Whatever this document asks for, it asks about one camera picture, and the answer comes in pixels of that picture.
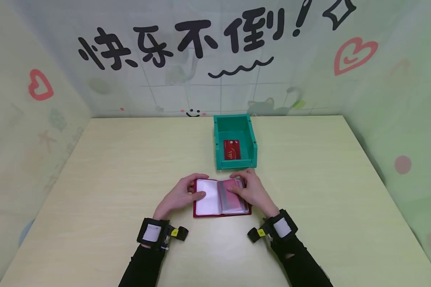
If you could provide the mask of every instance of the yellow sticker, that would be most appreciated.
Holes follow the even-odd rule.
[[[263,229],[257,229],[257,233],[260,235],[260,237],[265,236],[265,232]]]

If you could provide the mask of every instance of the smiley face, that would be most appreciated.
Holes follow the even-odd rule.
[[[191,117],[191,118],[195,118],[195,117],[199,117],[200,116],[200,110],[196,110],[196,115],[191,115],[191,114],[189,114],[189,112],[185,112],[185,114],[188,116],[188,117]]]

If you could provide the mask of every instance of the tabletop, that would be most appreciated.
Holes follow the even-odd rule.
[[[431,265],[342,116],[255,117],[257,174],[334,286],[431,287]],[[144,217],[183,176],[217,171],[212,118],[92,119],[0,287],[118,286]],[[249,216],[171,216],[158,286],[288,286]]]

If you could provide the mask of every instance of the red vip card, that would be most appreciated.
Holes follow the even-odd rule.
[[[223,142],[225,160],[241,159],[238,140],[228,140]]]

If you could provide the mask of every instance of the wrist-mounted device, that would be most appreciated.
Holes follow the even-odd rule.
[[[297,238],[295,236],[297,231],[297,225],[295,225],[287,211],[281,209],[277,216],[267,218],[259,229],[254,227],[249,230],[247,236],[251,239],[252,243],[267,236],[275,244],[281,244],[282,242]]]
[[[137,242],[148,245],[152,250],[168,250],[171,237],[184,241],[188,230],[180,226],[178,229],[169,224],[169,220],[145,218],[140,227]]]

